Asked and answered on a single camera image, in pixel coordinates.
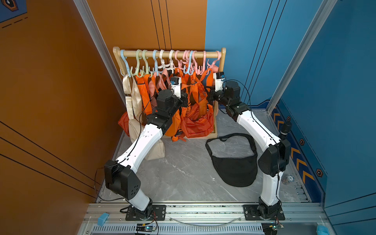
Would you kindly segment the dark orange sling bag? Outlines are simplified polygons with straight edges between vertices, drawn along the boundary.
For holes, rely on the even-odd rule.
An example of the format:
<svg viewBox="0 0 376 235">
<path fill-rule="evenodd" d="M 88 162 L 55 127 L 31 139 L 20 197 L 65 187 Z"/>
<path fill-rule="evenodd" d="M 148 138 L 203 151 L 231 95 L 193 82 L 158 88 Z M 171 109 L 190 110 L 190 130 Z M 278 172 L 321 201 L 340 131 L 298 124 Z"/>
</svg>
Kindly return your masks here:
<svg viewBox="0 0 376 235">
<path fill-rule="evenodd" d="M 209 88 L 203 84 L 204 76 L 197 77 L 196 73 L 192 75 L 184 74 L 179 68 L 175 69 L 175 74 L 182 79 L 182 92 L 188 94 L 188 107 L 181 108 L 180 131 L 171 140 L 176 142 L 187 138 L 206 137 L 214 129 L 214 110 L 213 105 L 208 103 Z"/>
</svg>

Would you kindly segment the bright orange sling bag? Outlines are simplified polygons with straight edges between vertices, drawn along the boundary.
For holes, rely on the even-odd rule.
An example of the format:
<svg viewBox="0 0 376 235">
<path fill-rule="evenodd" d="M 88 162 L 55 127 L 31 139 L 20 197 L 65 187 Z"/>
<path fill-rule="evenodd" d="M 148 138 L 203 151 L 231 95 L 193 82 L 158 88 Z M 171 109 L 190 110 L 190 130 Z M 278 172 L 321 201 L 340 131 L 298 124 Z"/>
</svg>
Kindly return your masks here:
<svg viewBox="0 0 376 235">
<path fill-rule="evenodd" d="M 148 92 L 149 79 L 150 75 L 145 75 L 141 78 L 138 77 L 136 81 L 139 85 L 144 83 Z M 154 109 L 151 108 L 151 114 L 146 115 L 147 123 L 158 126 L 162 129 L 164 135 L 173 138 L 180 131 L 181 125 L 181 107 L 176 107 L 177 96 L 174 95 L 172 90 L 166 89 L 157 94 L 156 101 L 157 106 Z"/>
</svg>

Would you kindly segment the black sling bag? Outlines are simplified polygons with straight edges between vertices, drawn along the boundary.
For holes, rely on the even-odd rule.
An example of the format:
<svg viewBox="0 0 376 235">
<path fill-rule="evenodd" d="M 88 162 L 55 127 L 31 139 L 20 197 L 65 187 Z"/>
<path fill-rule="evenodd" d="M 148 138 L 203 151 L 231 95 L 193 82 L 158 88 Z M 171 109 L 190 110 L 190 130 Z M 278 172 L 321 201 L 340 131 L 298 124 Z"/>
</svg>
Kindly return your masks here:
<svg viewBox="0 0 376 235">
<path fill-rule="evenodd" d="M 212 160 L 212 164 L 220 178 L 233 187 L 248 187 L 254 183 L 258 173 L 258 153 L 254 138 L 249 134 L 233 133 L 222 137 L 217 137 L 221 142 L 226 142 L 229 138 L 239 136 L 246 138 L 253 153 L 252 156 L 244 158 L 218 158 L 213 155 L 209 143 L 215 139 L 208 139 L 205 148 Z"/>
</svg>

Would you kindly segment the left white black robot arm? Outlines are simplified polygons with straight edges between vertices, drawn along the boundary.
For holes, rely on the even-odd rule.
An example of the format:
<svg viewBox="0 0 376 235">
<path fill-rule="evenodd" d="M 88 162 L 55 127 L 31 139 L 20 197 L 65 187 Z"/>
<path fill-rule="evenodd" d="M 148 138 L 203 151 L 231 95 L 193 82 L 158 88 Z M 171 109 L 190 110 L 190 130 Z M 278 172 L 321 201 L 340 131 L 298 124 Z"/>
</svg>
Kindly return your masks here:
<svg viewBox="0 0 376 235">
<path fill-rule="evenodd" d="M 149 115 L 139 137 L 120 157 L 109 160 L 104 166 L 106 188 L 123 196 L 144 217 L 152 214 L 152 200 L 141 190 L 136 173 L 149 151 L 172 125 L 175 113 L 188 106 L 189 99 L 187 93 L 177 96 L 172 90 L 162 90 L 156 101 L 156 110 Z"/>
</svg>

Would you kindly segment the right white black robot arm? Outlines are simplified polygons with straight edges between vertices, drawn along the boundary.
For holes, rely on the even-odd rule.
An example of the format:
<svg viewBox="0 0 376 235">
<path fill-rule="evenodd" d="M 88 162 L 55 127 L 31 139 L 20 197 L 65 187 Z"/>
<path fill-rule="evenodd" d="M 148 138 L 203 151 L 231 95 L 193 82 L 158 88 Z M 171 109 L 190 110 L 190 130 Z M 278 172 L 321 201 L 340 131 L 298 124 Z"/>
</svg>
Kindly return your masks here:
<svg viewBox="0 0 376 235">
<path fill-rule="evenodd" d="M 258 199 L 257 210 L 251 214 L 257 219 L 283 220 L 282 202 L 279 197 L 281 179 L 289 164 L 291 144 L 286 139 L 291 123 L 283 125 L 279 136 L 268 130 L 254 115 L 251 108 L 240 100 L 240 86 L 236 81 L 216 80 L 210 88 L 208 101 L 217 101 L 225 106 L 227 114 L 239 123 L 247 133 L 238 133 L 244 137 L 253 153 L 252 156 L 216 157 L 210 149 L 210 140 L 205 147 L 213 166 L 221 179 L 228 185 L 247 187 L 256 179 L 258 170 L 262 172 L 262 192 Z"/>
</svg>

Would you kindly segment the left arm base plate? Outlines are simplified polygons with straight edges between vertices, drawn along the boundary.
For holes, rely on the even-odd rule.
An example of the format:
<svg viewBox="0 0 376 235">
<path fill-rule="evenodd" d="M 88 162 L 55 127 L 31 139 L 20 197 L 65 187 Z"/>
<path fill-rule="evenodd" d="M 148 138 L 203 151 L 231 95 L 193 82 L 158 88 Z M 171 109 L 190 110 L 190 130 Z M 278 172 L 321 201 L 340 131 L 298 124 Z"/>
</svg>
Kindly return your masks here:
<svg viewBox="0 0 376 235">
<path fill-rule="evenodd" d="M 126 221 L 164 221 L 166 216 L 166 205 L 153 204 L 148 206 L 144 211 L 131 206 L 127 209 Z"/>
</svg>

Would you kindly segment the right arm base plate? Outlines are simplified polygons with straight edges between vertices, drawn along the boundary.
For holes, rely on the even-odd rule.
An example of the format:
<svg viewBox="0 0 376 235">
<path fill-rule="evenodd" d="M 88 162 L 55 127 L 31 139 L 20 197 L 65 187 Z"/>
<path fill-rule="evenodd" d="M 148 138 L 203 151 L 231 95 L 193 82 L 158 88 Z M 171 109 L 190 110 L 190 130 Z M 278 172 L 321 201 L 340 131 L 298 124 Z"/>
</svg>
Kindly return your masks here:
<svg viewBox="0 0 376 235">
<path fill-rule="evenodd" d="M 246 204 L 243 205 L 243 212 L 246 220 L 285 220 L 285 214 L 282 210 L 281 204 L 267 206 L 264 204 Z"/>
</svg>

